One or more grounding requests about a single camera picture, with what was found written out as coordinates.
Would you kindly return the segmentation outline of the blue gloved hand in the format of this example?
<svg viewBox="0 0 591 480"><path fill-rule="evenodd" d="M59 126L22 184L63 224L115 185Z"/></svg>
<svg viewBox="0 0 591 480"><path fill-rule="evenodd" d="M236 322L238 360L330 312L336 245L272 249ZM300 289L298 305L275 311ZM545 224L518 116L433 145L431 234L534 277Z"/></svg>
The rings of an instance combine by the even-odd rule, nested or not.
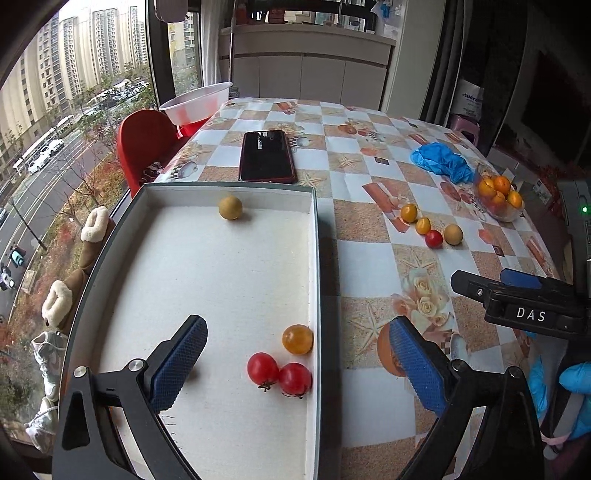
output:
<svg viewBox="0 0 591 480"><path fill-rule="evenodd" d="M584 362L568 367L557 380L557 386L562 387L576 400L580 400L574 426L571 431L550 437L542 435L542 440L550 446L558 446L567 440L576 440L590 433L590 363ZM528 378L528 387L533 398L537 418L542 420L549 411L549 387L545 380L545 368L542 357L533 363Z"/></svg>

